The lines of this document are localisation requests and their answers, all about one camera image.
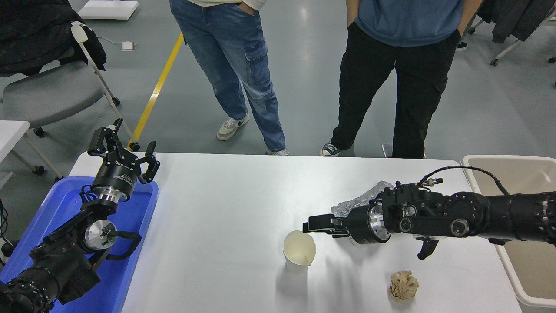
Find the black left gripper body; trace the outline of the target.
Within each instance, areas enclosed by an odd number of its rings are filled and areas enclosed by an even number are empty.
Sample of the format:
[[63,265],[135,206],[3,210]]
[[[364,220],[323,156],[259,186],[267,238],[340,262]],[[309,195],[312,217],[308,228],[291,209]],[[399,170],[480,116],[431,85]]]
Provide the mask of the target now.
[[138,157],[131,152],[109,152],[103,159],[103,164],[92,183],[92,190],[95,194],[101,194],[103,188],[118,190],[123,196],[131,196],[137,176]]

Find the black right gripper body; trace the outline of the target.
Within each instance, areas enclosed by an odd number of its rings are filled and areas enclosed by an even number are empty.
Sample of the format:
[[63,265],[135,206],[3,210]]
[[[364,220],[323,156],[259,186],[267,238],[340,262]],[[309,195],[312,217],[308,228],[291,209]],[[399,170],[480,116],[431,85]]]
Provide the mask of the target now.
[[373,238],[369,228],[370,205],[354,207],[345,217],[345,226],[353,240],[358,244],[371,244]]

